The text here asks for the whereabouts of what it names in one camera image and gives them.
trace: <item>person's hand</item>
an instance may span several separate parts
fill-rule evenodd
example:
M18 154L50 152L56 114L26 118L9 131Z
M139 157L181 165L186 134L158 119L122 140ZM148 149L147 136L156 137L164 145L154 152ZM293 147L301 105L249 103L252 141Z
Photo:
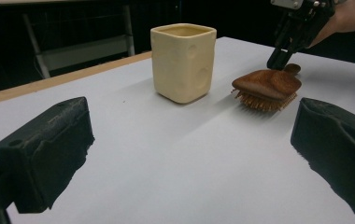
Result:
M334 33L347 32L355 32L355 0L347 0L347 2L335 6L334 15L320 30L309 48Z

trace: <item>dark background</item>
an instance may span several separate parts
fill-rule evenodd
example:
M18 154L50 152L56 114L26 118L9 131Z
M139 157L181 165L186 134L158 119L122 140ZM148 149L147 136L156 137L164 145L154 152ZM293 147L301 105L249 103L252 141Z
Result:
M0 90L41 79L22 12L29 11L41 49L57 49L124 34L121 7L114 6L113 0L109 2L89 6L28 7L25 10L0 8ZM218 30L218 37L229 36L273 47L274 31L282 15L269 0L136 1L130 9L135 53L151 50L149 30L152 27L176 22L211 26ZM333 35L302 52L355 63L355 33ZM50 74L58 76L123 57L127 55L113 55Z

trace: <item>wooden table edge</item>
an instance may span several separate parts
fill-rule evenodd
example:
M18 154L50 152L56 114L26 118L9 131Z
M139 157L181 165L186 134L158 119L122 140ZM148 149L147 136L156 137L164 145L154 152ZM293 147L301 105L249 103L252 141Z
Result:
M67 73L57 77L51 77L47 79L42 79L36 82L24 84L18 87L6 89L0 91L0 102L9 100L15 97L19 97L25 94L29 94L36 91L45 90L54 86L64 84L66 82L74 81L83 77L92 76L107 70L121 67L130 63L136 63L142 60L146 60L151 57L151 52L136 54L134 56L119 59L109 63L99 64L93 67L81 69L75 72Z

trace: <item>cup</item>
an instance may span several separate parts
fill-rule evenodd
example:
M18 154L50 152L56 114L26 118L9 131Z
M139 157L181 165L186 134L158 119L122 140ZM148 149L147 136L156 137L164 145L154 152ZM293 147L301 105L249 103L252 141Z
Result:
M150 30L155 90L179 103L195 101L210 90L216 29L176 23Z

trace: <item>table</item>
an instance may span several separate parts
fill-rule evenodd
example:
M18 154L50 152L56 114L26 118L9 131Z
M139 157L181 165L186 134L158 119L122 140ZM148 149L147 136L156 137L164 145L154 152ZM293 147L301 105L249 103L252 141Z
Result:
M355 223L348 204L290 144L302 97L355 114L355 63L294 54L291 62L302 66L298 97L273 114L252 112L230 93L231 82L264 69L272 50L217 39L211 90L188 105L155 92L150 53L93 76L70 74L74 80L60 85L52 77L6 91L24 94L0 99L0 140L78 96L87 97L95 137L52 209L22 215L11 205L12 222Z

